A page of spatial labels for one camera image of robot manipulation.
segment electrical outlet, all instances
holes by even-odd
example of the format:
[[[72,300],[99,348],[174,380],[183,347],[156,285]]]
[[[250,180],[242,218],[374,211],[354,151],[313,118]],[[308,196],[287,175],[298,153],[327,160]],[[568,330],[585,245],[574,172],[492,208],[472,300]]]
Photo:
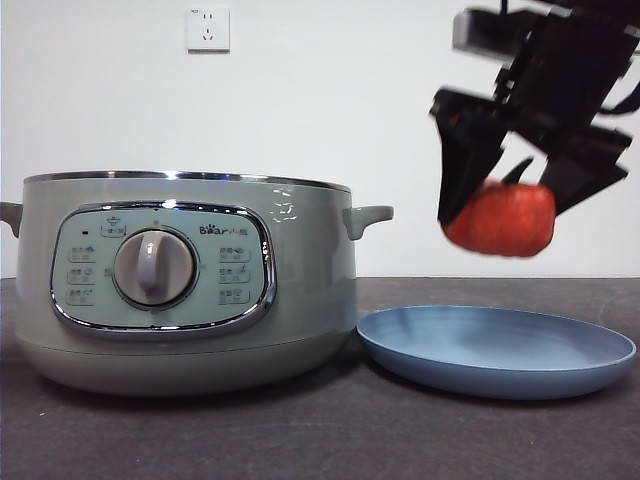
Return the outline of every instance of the electrical outlet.
[[[229,52],[229,9],[203,7],[187,10],[189,53]]]

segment dark tabletop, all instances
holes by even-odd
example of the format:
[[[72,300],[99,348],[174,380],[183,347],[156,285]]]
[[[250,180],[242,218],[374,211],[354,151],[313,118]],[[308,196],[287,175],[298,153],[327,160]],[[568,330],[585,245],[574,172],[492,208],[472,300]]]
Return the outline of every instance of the dark tabletop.
[[[570,316],[640,340],[640,279],[360,279],[360,313],[398,305],[504,306]],[[140,400],[38,376],[16,348],[2,287],[2,471],[37,479],[638,479],[640,372],[562,401],[471,398],[403,381],[354,337],[287,382]]]

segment chrome trim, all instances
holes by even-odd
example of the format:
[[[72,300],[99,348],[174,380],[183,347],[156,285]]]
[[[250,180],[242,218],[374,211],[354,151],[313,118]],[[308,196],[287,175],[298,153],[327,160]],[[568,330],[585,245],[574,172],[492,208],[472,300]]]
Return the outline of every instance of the chrome trim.
[[[166,180],[222,180],[229,182],[245,183],[278,183],[285,185],[300,185],[305,187],[328,188],[351,193],[349,187],[337,183],[318,182],[315,180],[304,180],[301,178],[269,177],[266,175],[243,175],[236,173],[213,173],[213,172],[182,172],[182,171],[138,171],[138,170],[115,170],[115,171],[86,171],[86,172],[62,172],[47,173],[43,175],[33,175],[27,177],[24,183],[45,182],[49,180],[75,180],[87,178],[159,178]]]
[[[224,213],[230,215],[241,215],[247,218],[258,231],[260,243],[262,245],[262,262],[264,270],[264,287],[262,289],[260,297],[253,303],[253,305],[245,310],[243,313],[236,315],[225,320],[218,322],[202,323],[196,325],[189,325],[183,327],[112,327],[109,325],[100,325],[78,318],[72,317],[64,311],[60,303],[58,302],[55,292],[53,291],[53,271],[55,268],[56,252],[58,251],[58,243],[60,241],[60,233],[62,231],[62,225],[71,217],[88,212],[98,212],[103,210],[127,210],[135,208],[167,208],[170,210],[188,210],[188,211],[205,211],[212,213]],[[188,291],[187,296],[191,294],[192,289],[195,288],[195,282]],[[67,326],[71,327],[75,331],[85,334],[96,336],[99,338],[111,338],[114,340],[133,340],[133,341],[164,341],[164,340],[184,340],[192,339],[194,337],[203,337],[210,335],[221,335],[235,331],[245,329],[258,320],[263,318],[269,311],[276,297],[276,267],[273,254],[273,242],[266,223],[260,218],[260,216],[254,211],[240,206],[228,206],[228,205],[214,205],[206,203],[187,203],[176,202],[171,203],[170,206],[164,201],[136,201],[136,202],[110,202],[100,204],[87,204],[83,205],[79,209],[73,211],[67,215],[60,224],[58,229],[58,235],[56,237],[56,243],[54,248],[53,261],[51,264],[51,275],[49,278],[49,300],[58,318]]]

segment metal rim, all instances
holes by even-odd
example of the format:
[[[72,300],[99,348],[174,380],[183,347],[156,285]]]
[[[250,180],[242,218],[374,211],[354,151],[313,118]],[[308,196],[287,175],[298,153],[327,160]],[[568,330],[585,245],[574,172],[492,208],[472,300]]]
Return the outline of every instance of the metal rim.
[[[318,182],[301,178],[270,177],[266,175],[244,175],[237,173],[182,172],[182,171],[142,171],[142,170],[100,170],[86,172],[61,172],[33,175],[24,183],[46,182],[50,180],[77,180],[88,178],[159,178],[165,180],[219,180],[245,183],[278,183],[305,187],[328,188],[351,193],[349,187],[337,183]]]

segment plate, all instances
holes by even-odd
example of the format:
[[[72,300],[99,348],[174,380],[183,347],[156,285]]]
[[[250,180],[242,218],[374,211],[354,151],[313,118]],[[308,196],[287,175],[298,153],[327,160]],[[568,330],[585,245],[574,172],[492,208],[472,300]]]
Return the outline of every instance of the plate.
[[[394,308],[364,317],[357,331],[391,372],[489,398],[584,395],[619,379],[636,354],[630,339],[598,325],[491,307]]]

